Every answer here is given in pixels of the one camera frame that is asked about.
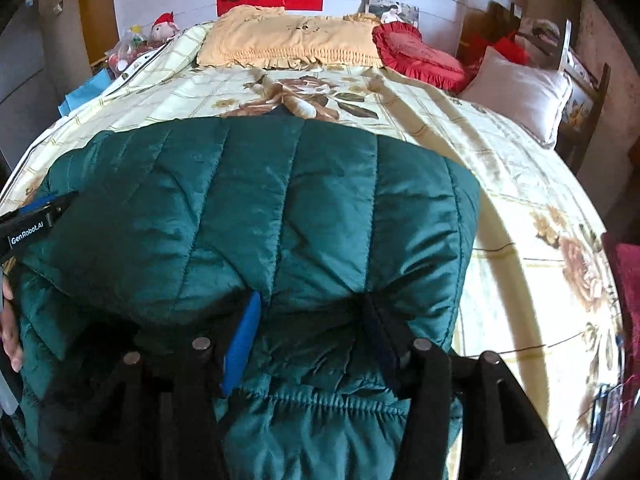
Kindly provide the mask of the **person left hand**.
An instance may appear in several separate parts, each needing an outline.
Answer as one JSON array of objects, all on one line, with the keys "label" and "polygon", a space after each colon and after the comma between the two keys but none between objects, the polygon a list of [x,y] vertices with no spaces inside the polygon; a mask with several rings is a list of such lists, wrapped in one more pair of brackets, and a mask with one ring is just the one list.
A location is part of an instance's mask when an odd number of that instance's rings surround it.
[{"label": "person left hand", "polygon": [[1,341],[3,351],[10,361],[12,370],[19,373],[23,367],[24,350],[20,343],[20,331],[12,306],[13,292],[9,279],[2,276],[1,298]]}]

